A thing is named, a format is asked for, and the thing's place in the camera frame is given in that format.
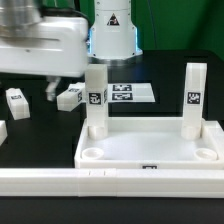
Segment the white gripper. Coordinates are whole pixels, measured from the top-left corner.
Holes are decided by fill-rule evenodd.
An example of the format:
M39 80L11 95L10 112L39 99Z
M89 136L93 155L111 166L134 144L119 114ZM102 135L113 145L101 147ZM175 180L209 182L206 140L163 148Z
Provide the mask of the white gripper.
M48 101L63 77L81 76L88 64L88 20L71 9L38 0L0 0L0 72L44 75Z

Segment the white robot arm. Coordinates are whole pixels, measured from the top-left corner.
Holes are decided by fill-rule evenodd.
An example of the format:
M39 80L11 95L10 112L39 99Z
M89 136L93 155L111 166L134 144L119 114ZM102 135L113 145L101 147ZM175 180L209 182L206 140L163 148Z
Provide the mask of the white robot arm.
M122 65L142 54L131 0L94 0L95 20L43 0L0 0L0 73L80 77L89 62Z

